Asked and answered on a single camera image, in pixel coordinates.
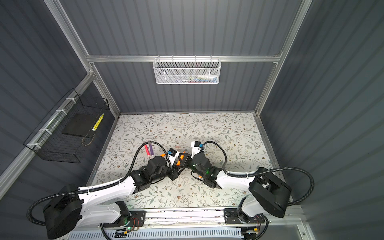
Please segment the pink marker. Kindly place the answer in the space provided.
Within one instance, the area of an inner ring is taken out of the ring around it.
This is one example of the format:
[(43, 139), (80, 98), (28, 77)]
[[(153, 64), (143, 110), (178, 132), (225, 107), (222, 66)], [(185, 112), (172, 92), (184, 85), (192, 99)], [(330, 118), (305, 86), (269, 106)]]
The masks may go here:
[(150, 150), (148, 148), (148, 145), (144, 145), (144, 147), (145, 147), (145, 151), (146, 151), (147, 156), (150, 158), (151, 157), (151, 153), (150, 153)]

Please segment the purple marker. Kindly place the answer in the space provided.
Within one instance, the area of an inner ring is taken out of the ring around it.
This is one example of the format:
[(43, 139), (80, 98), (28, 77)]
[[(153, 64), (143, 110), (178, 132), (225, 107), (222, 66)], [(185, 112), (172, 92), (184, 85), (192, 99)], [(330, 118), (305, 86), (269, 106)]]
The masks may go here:
[(149, 150), (150, 150), (151, 156), (153, 157), (154, 156), (154, 150), (153, 150), (152, 144), (149, 144)]

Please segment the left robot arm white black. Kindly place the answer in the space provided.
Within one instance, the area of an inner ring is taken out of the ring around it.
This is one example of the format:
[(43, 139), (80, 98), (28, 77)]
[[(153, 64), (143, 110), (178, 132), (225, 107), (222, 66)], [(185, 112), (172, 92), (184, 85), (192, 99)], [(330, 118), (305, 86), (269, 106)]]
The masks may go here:
[(190, 159), (185, 154), (176, 154), (167, 159), (155, 156), (146, 166), (119, 180), (89, 187), (64, 187), (43, 209), (48, 239), (54, 240), (75, 228), (93, 224), (100, 225), (102, 229), (137, 228), (143, 221), (133, 216), (125, 202), (116, 201), (106, 207), (101, 204), (142, 192), (165, 178), (175, 180), (188, 166)]

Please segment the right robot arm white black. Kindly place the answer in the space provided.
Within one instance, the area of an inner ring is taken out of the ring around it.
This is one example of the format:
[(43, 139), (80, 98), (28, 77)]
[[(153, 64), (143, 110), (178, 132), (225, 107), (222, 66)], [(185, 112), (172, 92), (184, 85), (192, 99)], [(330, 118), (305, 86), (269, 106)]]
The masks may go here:
[(177, 153), (174, 167), (188, 168), (197, 174), (197, 180), (210, 188), (237, 189), (249, 192), (236, 209), (241, 223), (249, 223), (257, 215), (269, 213), (283, 218), (288, 207), (292, 189), (266, 168), (259, 168), (260, 176), (235, 178), (226, 174), (223, 169), (213, 166), (203, 152), (191, 156)]

